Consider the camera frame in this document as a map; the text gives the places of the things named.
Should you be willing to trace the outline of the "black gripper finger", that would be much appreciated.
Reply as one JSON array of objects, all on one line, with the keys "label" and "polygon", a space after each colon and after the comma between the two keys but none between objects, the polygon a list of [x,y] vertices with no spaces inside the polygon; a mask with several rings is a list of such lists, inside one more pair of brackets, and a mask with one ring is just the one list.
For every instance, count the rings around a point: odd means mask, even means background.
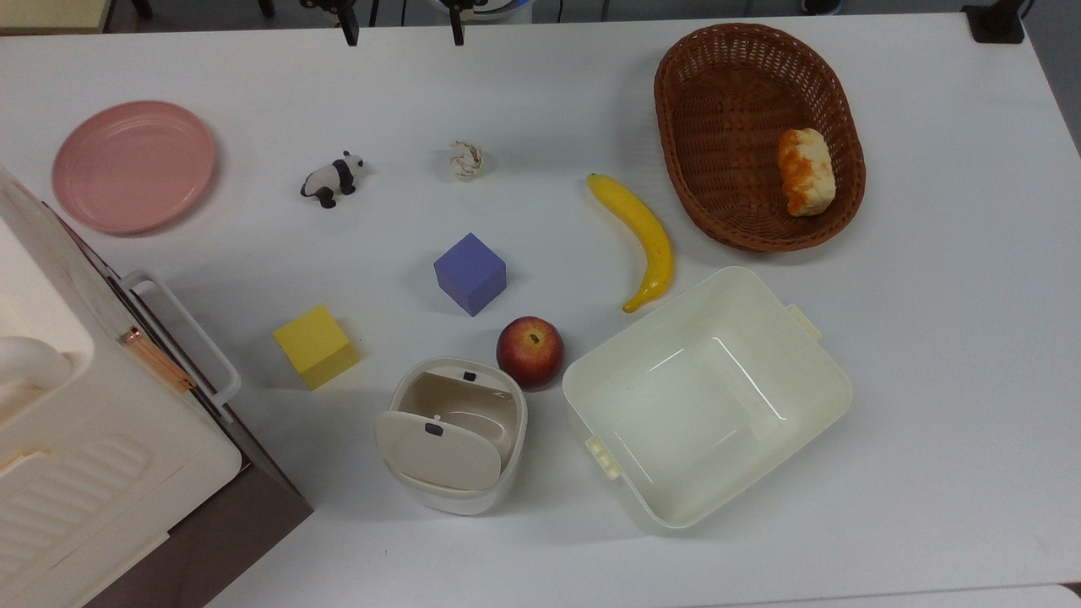
[{"label": "black gripper finger", "polygon": [[451,24],[452,35],[454,39],[454,44],[456,47],[464,47],[464,25],[467,23],[476,22],[479,19],[476,16],[477,8],[484,8],[489,4],[489,1],[451,1],[445,0],[445,8],[448,8],[448,18],[449,24]]},{"label": "black gripper finger", "polygon": [[301,0],[303,8],[320,8],[329,15],[334,15],[348,47],[356,47],[358,42],[359,24],[353,11],[355,4],[355,0]]}]

